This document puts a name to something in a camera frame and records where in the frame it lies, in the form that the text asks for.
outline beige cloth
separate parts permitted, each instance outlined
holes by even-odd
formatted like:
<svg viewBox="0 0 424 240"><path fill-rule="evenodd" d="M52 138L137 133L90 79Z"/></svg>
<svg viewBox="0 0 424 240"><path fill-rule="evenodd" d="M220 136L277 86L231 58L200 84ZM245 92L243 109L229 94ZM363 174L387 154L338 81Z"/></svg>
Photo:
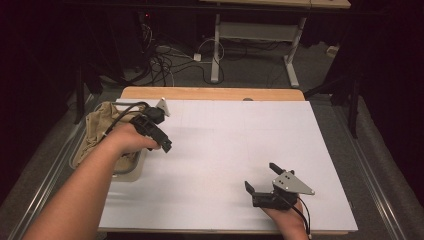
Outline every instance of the beige cloth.
<svg viewBox="0 0 424 240"><path fill-rule="evenodd" d="M129 122L136 113L130 113L124 116L116 126ZM85 159L85 157L100 142L103 133L109 128L112 122L119 116L120 112L111 102L103 102L96 111L91 112L86 117L86 134L79 147L73 165L77 167ZM115 174L125 174L131 172L137 166L137 153L125 154L119 158L115 165Z"/></svg>

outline skin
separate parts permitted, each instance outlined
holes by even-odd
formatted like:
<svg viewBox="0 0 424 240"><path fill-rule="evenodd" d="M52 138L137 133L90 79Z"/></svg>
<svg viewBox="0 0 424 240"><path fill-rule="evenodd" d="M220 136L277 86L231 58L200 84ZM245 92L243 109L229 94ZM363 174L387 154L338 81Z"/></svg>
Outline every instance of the skin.
<svg viewBox="0 0 424 240"><path fill-rule="evenodd" d="M23 239L95 239L115 163L123 154L143 148L160 146L138 134L132 124L116 127L53 196ZM299 202L296 207L302 209ZM307 239L303 221L293 210L263 210L274 220L285 240Z"/></svg>

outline whiteboard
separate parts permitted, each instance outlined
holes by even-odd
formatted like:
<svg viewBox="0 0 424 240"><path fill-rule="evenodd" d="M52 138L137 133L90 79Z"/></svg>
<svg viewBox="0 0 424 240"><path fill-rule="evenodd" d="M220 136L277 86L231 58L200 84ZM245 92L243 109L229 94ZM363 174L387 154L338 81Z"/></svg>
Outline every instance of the whiteboard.
<svg viewBox="0 0 424 240"><path fill-rule="evenodd" d="M316 192L300 196L313 232L358 230L309 102L167 104L171 115L158 126L172 149L148 152L137 181L112 182L100 230L275 232L244 186L270 192L277 177L270 162L294 170Z"/></svg>

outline dark background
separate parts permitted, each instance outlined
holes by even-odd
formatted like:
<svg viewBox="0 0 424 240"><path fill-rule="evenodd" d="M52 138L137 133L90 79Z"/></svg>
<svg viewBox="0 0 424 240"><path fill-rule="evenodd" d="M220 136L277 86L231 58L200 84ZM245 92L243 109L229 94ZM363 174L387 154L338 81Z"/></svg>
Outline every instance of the dark background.
<svg viewBox="0 0 424 240"><path fill-rule="evenodd" d="M122 31L119 27L131 26L128 23L133 21L133 11L81 11L53 0L5 1L0 6L0 80L6 99L0 110L2 202L37 146L66 112L78 66L96 63L119 75L123 68L139 61L126 50L138 50L140 46L134 39L136 30ZM392 6L389 15L381 18L340 18L334 23L331 17L311 16L302 44L342 42L323 82L341 75L361 78L361 95L372 118L423 204L423 3L352 2L354 10L381 10L387 6ZM169 28L171 16L156 18L156 24L171 37L178 37L178 32L172 32L176 28ZM174 17L179 21L174 24L187 23L186 37L177 39L187 45L195 45L213 30L210 16L175 13ZM126 44L116 44L116 39Z"/></svg>

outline table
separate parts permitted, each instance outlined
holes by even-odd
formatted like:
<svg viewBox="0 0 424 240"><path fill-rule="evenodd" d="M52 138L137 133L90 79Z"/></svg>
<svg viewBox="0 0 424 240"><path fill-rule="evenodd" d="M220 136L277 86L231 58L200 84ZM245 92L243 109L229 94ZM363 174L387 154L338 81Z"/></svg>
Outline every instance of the table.
<svg viewBox="0 0 424 240"><path fill-rule="evenodd" d="M201 0L205 2L236 3L236 4L256 4L271 6L288 6L300 8L350 8L347 0ZM219 47L220 38L241 38L241 39L260 39L270 41L286 41L291 42L291 48L287 55L284 56L284 65L287 70L290 85L293 88L299 87L299 81L293 67L293 58L299 45L300 37L306 23L306 17L301 17L298 25L270 25L270 24L252 24L240 22L222 22L220 14L216 14L215 19L215 44L214 57L211 69L211 82L219 81Z"/></svg>
<svg viewBox="0 0 424 240"><path fill-rule="evenodd" d="M277 234L244 189L244 180L257 191L271 187L275 173L268 168L270 161L295 170L316 191L315 196L302 195L313 233L357 230L300 91L128 87L121 100L154 104L162 97L171 117L159 127L173 148L168 154L149 152L139 180L112 182L101 231Z"/></svg>

